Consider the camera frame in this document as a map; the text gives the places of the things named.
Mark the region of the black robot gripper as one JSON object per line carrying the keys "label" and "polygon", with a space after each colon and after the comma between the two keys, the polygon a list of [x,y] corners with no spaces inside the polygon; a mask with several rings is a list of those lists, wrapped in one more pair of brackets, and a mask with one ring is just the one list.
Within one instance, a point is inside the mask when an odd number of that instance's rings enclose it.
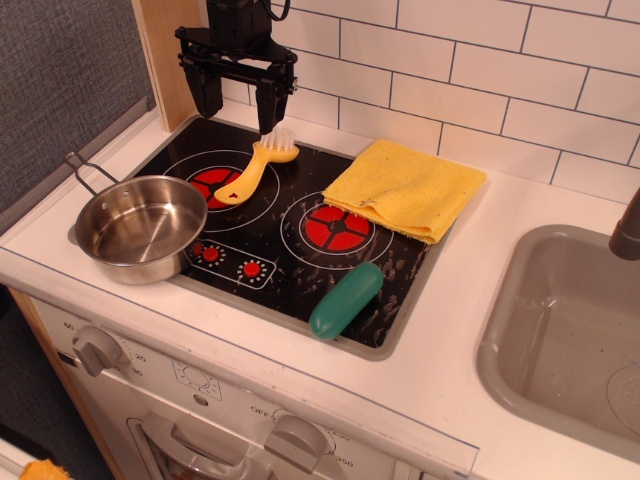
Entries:
{"label": "black robot gripper", "polygon": [[288,17],[286,1],[276,13],[269,1],[208,1],[207,27],[175,31],[180,66],[195,106],[204,118],[222,107],[221,78],[256,86],[259,132],[269,134],[283,120],[296,86],[297,56],[272,38],[272,24]]}

